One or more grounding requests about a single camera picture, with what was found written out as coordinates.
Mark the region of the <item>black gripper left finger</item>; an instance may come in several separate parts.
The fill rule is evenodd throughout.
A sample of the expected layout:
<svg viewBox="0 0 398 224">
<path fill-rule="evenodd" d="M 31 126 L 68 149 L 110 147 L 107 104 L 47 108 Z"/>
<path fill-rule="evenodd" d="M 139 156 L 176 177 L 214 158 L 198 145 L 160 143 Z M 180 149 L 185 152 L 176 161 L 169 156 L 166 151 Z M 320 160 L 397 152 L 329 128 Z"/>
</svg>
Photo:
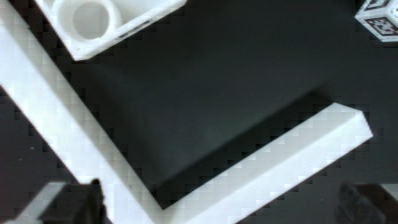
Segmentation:
<svg viewBox="0 0 398 224">
<path fill-rule="evenodd" d="M 6 224 L 103 224 L 107 216 L 100 180 L 50 182 L 18 217 Z"/>
</svg>

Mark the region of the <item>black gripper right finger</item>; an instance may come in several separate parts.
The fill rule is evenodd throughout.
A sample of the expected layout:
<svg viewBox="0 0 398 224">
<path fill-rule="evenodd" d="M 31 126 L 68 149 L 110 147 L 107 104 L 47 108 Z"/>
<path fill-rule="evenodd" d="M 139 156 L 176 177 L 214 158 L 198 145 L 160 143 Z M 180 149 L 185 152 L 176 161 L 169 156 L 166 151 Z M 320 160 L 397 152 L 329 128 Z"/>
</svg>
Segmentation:
<svg viewBox="0 0 398 224">
<path fill-rule="evenodd" d="M 341 184 L 334 224 L 398 224 L 398 184 Z"/>
</svg>

